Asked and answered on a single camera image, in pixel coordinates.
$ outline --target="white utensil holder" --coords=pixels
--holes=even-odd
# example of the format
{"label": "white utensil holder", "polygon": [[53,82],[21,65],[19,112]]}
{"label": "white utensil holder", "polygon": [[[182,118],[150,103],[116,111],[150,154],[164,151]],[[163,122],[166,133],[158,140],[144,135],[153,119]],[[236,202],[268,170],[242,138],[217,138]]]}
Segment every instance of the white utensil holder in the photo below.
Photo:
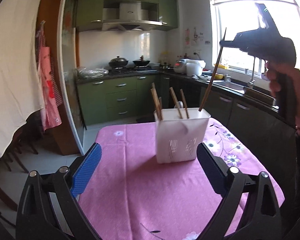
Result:
{"label": "white utensil holder", "polygon": [[199,108],[180,109],[183,119],[180,119],[178,109],[162,109],[162,121],[157,118],[156,112],[156,157],[158,163],[173,163],[194,160],[196,150],[203,141],[210,114]]}

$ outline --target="drawer handle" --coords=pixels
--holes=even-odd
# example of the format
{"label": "drawer handle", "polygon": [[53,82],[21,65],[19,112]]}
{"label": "drawer handle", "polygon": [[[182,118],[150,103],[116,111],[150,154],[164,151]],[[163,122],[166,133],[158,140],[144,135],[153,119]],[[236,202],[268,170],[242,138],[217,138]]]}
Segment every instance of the drawer handle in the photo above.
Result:
{"label": "drawer handle", "polygon": [[226,98],[223,98],[223,97],[219,97],[219,99],[222,100],[222,101],[225,101],[225,102],[227,102],[227,103],[232,102],[232,100],[226,99]]}
{"label": "drawer handle", "polygon": [[250,110],[250,108],[246,107],[246,106],[243,106],[243,105],[240,105],[240,104],[237,104],[237,106],[239,106],[240,108],[244,109],[244,110]]}

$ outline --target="countertop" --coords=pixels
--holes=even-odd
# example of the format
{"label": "countertop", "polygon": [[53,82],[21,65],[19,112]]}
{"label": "countertop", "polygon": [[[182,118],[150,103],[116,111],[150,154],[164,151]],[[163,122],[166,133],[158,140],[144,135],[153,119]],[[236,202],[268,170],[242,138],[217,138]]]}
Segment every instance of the countertop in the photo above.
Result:
{"label": "countertop", "polygon": [[[130,76],[142,76],[142,75],[155,75],[155,74],[163,74],[166,76],[170,76],[170,77],[175,77],[178,79],[183,79],[183,80],[187,80],[188,82],[191,82],[193,84],[197,84],[197,85],[201,85],[202,87],[207,87],[209,84],[209,81],[205,81],[202,79],[192,79],[191,77],[188,77],[185,74],[179,74],[179,73],[175,73],[173,72],[173,70],[169,70],[169,71],[165,71],[165,70],[157,70],[157,71],[142,71],[142,72],[132,72],[132,73],[122,73],[122,74],[115,74],[115,75],[111,75],[111,74],[107,74],[104,75],[103,77],[99,77],[99,78],[87,78],[87,79],[78,79],[77,80],[77,84],[85,84],[85,83],[89,83],[89,82],[97,82],[100,80],[106,80],[106,79],[112,79],[112,78],[120,78],[120,77],[130,77]],[[236,92],[234,90],[228,89],[226,87],[221,87],[218,85],[213,84],[212,88],[213,91],[215,92],[219,92],[222,94],[225,94],[229,97],[235,98],[237,100],[242,101],[243,103],[247,103],[251,106],[254,106],[274,117],[276,117],[277,119],[283,121],[286,123],[286,121],[279,116],[278,114],[278,110],[272,106],[266,105],[264,103],[262,103],[261,101],[251,98],[251,97],[247,97],[244,94],[241,94],[239,92]]]}

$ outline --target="stainless steel range hood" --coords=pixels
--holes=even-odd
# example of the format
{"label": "stainless steel range hood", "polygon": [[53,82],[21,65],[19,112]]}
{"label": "stainless steel range hood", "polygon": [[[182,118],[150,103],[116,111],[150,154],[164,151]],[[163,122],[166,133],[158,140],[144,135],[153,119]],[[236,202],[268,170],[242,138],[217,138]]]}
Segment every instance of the stainless steel range hood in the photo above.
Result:
{"label": "stainless steel range hood", "polygon": [[103,20],[102,31],[150,31],[161,25],[162,22],[142,19],[140,1],[124,1],[119,6],[119,19]]}

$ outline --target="floral tablecloth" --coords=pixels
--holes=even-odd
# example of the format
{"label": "floral tablecloth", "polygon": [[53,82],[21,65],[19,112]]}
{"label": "floral tablecloth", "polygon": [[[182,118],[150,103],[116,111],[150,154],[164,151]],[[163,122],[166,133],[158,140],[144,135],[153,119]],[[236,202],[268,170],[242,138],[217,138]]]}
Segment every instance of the floral tablecloth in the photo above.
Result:
{"label": "floral tablecloth", "polygon": [[[158,164],[155,123],[107,126],[96,142],[102,158],[79,204],[104,240],[193,240],[217,209],[214,193],[197,159]],[[221,123],[211,118],[204,143],[228,166],[243,173],[265,171],[257,158]],[[283,193],[270,176],[279,202]],[[235,231],[246,202],[243,194],[227,234]]]}

